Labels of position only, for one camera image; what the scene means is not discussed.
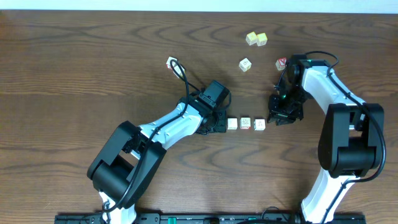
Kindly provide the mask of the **wooden block red side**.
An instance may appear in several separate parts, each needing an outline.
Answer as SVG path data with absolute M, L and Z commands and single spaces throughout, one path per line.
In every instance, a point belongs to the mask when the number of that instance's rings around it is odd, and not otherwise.
M 255 131 L 263 131 L 266 128 L 265 119 L 255 119 L 254 120 L 254 130 Z

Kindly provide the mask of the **wooden block plain top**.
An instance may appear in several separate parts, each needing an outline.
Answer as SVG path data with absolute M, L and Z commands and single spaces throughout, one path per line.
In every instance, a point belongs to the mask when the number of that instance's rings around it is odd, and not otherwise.
M 236 130 L 238 128 L 238 119 L 237 118 L 228 118 L 227 119 L 227 130 Z

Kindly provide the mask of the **wooden block soccer ball A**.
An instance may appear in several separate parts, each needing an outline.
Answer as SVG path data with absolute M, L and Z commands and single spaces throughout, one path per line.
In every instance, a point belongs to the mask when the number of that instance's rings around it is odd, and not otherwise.
M 241 119 L 240 119 L 240 128 L 241 129 L 250 129 L 251 128 L 251 119 L 250 119 L 250 117 L 241 117 Z

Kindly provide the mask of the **wooden block yellow K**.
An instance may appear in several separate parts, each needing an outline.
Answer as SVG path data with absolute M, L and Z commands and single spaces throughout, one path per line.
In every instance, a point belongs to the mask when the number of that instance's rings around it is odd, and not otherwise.
M 178 65 L 174 66 L 174 69 L 175 69 L 175 75 L 183 78 L 182 72 L 185 72 L 185 69 L 183 67 L 179 67 Z

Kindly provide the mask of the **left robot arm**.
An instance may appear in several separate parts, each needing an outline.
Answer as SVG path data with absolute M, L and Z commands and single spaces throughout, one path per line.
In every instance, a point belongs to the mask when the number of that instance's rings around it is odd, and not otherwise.
M 103 200 L 103 223 L 133 223 L 135 204 L 148 188 L 167 149 L 196 133 L 222 101 L 183 97 L 169 114 L 148 124 L 121 123 L 88 168 Z

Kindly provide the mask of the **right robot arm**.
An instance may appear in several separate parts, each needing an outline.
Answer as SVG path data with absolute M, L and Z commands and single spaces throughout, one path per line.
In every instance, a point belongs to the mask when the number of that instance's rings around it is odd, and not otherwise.
M 268 123 L 292 124 L 303 119 L 303 104 L 314 99 L 325 114 L 318 142 L 321 166 L 310 193 L 291 215 L 264 211 L 267 222 L 365 223 L 363 215 L 337 215 L 335 210 L 351 186 L 370 182 L 383 170 L 386 142 L 384 110 L 352 93 L 327 60 L 308 53 L 280 58 L 282 72 L 269 98 Z

